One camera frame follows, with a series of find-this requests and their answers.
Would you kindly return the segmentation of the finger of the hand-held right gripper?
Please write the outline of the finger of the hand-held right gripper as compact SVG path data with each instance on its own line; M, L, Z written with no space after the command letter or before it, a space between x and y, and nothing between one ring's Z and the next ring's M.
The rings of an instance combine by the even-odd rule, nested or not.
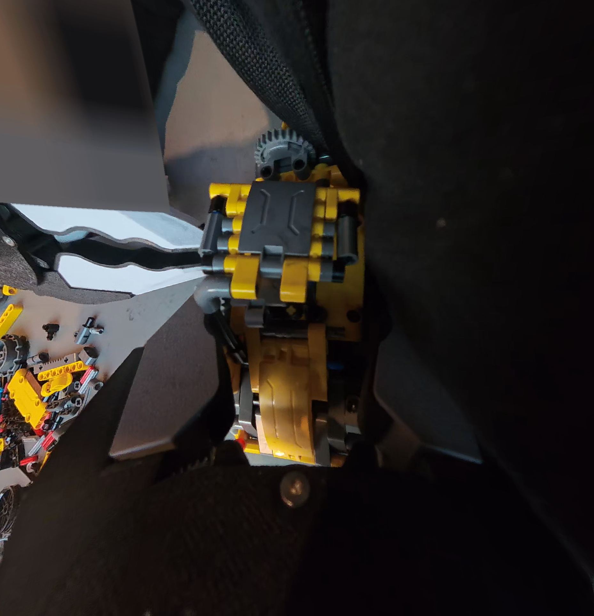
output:
M12 207L61 243L101 236L117 243L144 243L163 250L184 251L197 249L203 238L203 231L194 220L170 213L30 204L12 204Z
M109 267L69 254L60 255L55 267L57 273L72 288L115 291L131 295L143 295L204 276L200 267L160 271L145 269L135 264Z

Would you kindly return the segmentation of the grey pin connector piece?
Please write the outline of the grey pin connector piece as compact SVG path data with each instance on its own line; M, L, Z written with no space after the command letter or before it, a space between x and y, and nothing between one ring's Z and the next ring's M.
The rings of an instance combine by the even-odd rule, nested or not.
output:
M104 327L96 322L96 317L88 317L81 327L75 332L75 343L80 346L85 346L92 336L100 336L104 334Z

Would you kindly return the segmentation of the pile of mixed coloured pieces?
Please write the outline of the pile of mixed coloured pieces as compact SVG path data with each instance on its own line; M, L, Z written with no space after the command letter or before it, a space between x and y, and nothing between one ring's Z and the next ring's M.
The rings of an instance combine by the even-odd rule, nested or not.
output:
M17 293L17 289L0 284L0 337L6 334L24 336L12 332L17 319L24 312L21 304L13 303ZM74 352L79 352L80 349L93 345L89 340L85 346L76 343L75 346ZM55 360L62 356L64 355L52 357L47 351L34 353L30 350L29 341L26 366L22 368L29 370L29 367L34 364ZM9 398L7 384L10 379L11 377L0 378L3 386L0 415L0 471L15 468L28 477L33 477L38 475L45 466L62 433L69 427L69 423L80 415L89 398L102 389L104 382L99 379L98 360L94 366L84 372L65 374L45 382L39 382L35 377L41 388L40 395L47 403L47 413L39 429L34 430L24 421L14 402Z

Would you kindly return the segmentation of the yellow rectangular panel piece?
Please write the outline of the yellow rectangular panel piece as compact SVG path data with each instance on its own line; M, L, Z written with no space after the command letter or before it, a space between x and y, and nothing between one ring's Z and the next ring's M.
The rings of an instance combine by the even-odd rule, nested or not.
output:
M7 384L7 391L24 421L32 429L39 429L47 413L47 403L40 395L41 388L34 375L26 368L17 370Z

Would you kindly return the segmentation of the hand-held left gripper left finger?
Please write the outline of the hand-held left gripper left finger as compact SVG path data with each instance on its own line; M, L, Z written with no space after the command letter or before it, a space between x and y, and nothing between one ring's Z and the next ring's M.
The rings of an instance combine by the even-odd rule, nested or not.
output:
M146 343L110 456L140 458L172 449L197 456L229 428L224 351L190 298Z

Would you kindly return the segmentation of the dark grey sprocket wheel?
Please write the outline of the dark grey sprocket wheel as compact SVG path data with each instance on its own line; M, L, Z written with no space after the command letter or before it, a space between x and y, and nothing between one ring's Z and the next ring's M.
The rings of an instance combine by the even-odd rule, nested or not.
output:
M25 336L6 334L0 337L0 378L10 378L26 366L29 341Z

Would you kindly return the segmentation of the black wheel rim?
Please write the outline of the black wheel rim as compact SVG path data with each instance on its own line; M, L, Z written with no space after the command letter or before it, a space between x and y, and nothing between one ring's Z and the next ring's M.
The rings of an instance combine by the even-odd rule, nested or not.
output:
M23 490L24 488L19 485L11 485L0 491L0 537L11 532Z

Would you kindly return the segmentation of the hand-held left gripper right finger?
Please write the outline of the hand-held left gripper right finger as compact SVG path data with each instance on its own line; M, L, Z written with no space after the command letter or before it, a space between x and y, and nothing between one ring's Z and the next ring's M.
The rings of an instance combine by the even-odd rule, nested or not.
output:
M468 463L482 462L469 420L402 332L390 332L380 343L373 393L426 450Z

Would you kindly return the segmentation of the yellow toy vehicle model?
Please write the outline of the yellow toy vehicle model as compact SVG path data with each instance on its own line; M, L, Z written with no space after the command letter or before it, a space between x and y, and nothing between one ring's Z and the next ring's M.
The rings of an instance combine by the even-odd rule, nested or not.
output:
M264 133L251 184L212 183L194 298L224 351L246 453L340 467L361 432L359 189L289 127Z

